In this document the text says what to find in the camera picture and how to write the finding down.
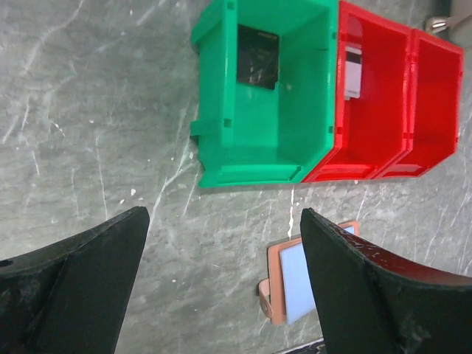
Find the brown leather card holder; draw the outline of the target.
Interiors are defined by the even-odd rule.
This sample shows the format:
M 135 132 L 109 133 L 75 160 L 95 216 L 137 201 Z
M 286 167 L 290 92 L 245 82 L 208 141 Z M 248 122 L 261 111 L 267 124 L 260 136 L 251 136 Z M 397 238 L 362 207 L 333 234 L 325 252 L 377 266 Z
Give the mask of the brown leather card holder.
M 267 261 L 257 289 L 261 311 L 275 326 L 292 325 L 316 309 L 302 238 L 269 246 Z

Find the green plastic bin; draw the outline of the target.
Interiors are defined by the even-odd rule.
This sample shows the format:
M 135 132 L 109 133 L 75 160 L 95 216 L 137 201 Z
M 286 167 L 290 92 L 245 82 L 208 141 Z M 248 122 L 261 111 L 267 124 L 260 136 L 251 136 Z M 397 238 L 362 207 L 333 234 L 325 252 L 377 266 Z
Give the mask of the green plastic bin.
M 337 1 L 212 1 L 192 30 L 203 188 L 298 184 L 333 148 Z M 237 81 L 237 29 L 280 37 L 274 90 Z

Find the white diamond print card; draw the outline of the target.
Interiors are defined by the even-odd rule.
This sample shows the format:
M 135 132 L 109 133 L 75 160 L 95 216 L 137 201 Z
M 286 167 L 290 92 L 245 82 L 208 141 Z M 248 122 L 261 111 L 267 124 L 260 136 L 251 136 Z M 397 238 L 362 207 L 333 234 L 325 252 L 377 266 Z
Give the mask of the white diamond print card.
M 361 96 L 362 49 L 358 44 L 350 44 L 345 52 L 344 98 L 358 99 Z

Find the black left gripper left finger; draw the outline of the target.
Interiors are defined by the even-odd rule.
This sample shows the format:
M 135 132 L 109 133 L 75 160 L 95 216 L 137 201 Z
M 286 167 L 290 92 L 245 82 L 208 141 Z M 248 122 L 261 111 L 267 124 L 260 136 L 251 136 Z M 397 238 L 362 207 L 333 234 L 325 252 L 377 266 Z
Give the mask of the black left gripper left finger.
M 2 353 L 114 353 L 150 216 L 135 206 L 1 261 Z

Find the black card in green bin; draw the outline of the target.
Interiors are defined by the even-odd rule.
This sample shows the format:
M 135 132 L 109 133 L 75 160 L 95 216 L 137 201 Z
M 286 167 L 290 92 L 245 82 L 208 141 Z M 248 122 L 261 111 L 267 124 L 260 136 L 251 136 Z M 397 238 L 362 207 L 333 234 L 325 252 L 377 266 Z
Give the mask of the black card in green bin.
M 237 81 L 274 90 L 279 76 L 280 37 L 239 25 L 237 29 Z

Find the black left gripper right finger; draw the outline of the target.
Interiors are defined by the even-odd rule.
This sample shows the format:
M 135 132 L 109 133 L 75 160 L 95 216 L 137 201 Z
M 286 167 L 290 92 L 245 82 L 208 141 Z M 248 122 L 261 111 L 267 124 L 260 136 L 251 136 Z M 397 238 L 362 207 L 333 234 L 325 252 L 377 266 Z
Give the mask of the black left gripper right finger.
M 470 353 L 471 278 L 415 263 L 313 209 L 300 222 L 327 353 Z

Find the red plastic bin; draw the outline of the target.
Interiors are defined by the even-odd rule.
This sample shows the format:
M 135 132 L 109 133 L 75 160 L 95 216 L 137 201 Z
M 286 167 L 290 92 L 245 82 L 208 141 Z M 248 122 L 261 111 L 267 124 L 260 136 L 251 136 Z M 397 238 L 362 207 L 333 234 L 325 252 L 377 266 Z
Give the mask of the red plastic bin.
M 463 71 L 462 48 L 422 30 L 412 31 L 407 150 L 376 178 L 418 177 L 456 152 Z
M 345 100 L 346 52 L 362 49 L 361 96 Z M 304 178 L 373 180 L 407 150 L 412 31 L 347 1 L 339 3 L 333 149 Z

